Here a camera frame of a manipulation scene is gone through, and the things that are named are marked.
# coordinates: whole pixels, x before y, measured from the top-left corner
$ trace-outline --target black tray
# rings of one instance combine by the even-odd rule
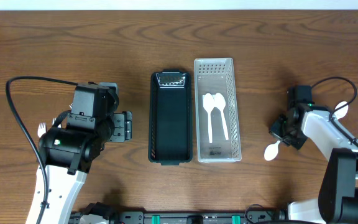
[[[149,161],[179,165],[193,158],[191,77],[179,70],[152,75]]]

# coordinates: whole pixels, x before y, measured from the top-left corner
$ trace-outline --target wooden table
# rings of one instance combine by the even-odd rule
[[[199,163],[193,131],[190,163],[150,163],[151,74],[192,72],[195,58],[213,57],[234,59],[241,162]],[[327,161],[310,140],[300,151],[281,146],[277,159],[264,161],[274,142],[268,127],[286,110],[289,86],[341,75],[358,87],[358,11],[0,12],[0,223],[24,223],[35,188],[34,153],[5,96],[5,82],[19,75],[116,82],[119,111],[133,112],[133,140],[106,145],[75,210],[91,202],[147,211],[285,208],[318,196]],[[352,91],[327,82],[314,100],[333,107]],[[73,87],[18,81],[12,94],[37,142],[38,124],[68,109]],[[358,97],[341,122],[358,137]]]

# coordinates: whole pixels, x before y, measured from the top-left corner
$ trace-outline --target fork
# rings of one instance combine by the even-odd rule
[[[52,120],[52,125],[53,124],[55,124],[55,121],[56,121],[56,118],[54,118],[53,120]]]
[[[41,138],[41,136],[46,132],[47,132],[47,124],[45,122],[40,123],[40,125],[38,125],[38,137]]]

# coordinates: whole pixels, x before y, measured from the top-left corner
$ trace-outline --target green connector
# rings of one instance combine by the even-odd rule
[[[233,224],[241,224],[241,218],[239,215],[233,215],[231,217]]]
[[[152,216],[152,224],[160,224],[160,216],[159,215]]]

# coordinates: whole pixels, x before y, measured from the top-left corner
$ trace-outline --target plastic spoon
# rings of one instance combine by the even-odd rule
[[[224,138],[226,140],[229,140],[229,133],[227,132],[226,119],[224,118],[224,113],[223,113],[223,109],[226,106],[226,100],[224,99],[223,95],[220,93],[214,95],[214,100],[215,100],[215,107],[217,107],[217,109],[221,111]]]
[[[265,160],[266,161],[271,161],[274,158],[276,158],[277,154],[278,154],[278,145],[280,144],[280,140],[278,140],[276,143],[274,144],[270,144],[266,147],[265,149]]]
[[[335,110],[337,108],[340,108],[341,106],[345,105],[346,103],[347,103],[346,101],[342,101],[342,102],[338,103],[338,105],[336,105],[336,107],[335,107]],[[349,109],[349,105],[346,105],[342,109],[339,109],[339,110],[335,111],[334,114],[335,114],[336,119],[341,119],[341,118],[345,117],[345,115],[347,114],[348,109]]]
[[[212,143],[212,123],[211,123],[211,112],[215,107],[214,98],[210,93],[205,94],[203,97],[203,107],[208,113],[208,137],[209,143]]]

